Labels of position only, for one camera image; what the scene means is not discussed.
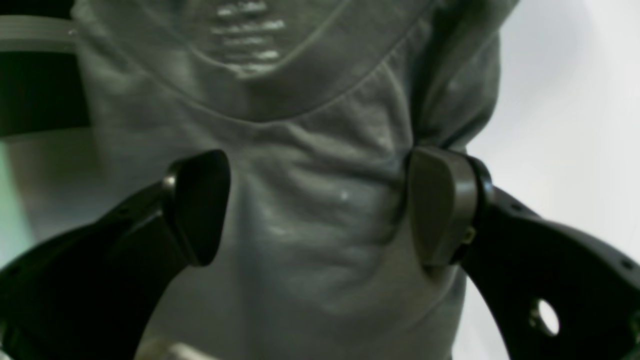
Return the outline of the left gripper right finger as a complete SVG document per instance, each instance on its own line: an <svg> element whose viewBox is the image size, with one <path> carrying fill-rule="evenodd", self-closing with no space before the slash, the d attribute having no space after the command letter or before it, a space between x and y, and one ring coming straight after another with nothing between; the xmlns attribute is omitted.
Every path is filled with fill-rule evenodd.
<svg viewBox="0 0 640 360"><path fill-rule="evenodd" d="M639 264L495 186L464 153L419 146L407 205L425 268L460 266L512 360L637 360Z"/></svg>

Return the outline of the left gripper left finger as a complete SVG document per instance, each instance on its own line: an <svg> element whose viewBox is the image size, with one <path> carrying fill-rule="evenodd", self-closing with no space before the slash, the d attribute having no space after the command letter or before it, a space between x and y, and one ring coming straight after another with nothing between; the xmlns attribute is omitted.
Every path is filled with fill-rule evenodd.
<svg viewBox="0 0 640 360"><path fill-rule="evenodd" d="M132 360L169 284L215 259L230 187L224 151L181 159L96 221L17 256L1 270L1 353Z"/></svg>

